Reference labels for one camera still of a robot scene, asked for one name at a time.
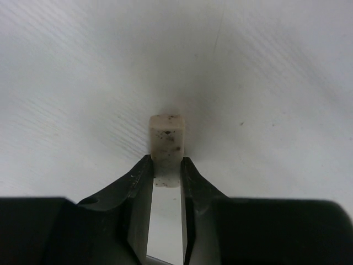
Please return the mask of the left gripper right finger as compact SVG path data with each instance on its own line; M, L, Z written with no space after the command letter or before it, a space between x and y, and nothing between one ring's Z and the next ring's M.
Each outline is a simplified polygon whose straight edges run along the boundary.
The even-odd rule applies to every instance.
M184 264L351 264L352 221L328 200L232 198L181 162Z

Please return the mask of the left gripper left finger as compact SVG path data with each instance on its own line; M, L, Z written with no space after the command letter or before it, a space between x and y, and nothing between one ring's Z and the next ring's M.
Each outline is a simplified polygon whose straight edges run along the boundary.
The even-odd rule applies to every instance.
M1 199L2 264L143 264L153 163L143 156L79 203L60 197Z

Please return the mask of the long beige eraser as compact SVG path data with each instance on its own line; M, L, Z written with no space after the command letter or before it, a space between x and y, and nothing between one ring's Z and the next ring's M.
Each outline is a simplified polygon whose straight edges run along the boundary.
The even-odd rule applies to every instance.
M184 157L185 120L181 115L150 117L149 143L156 187L180 186L180 166Z

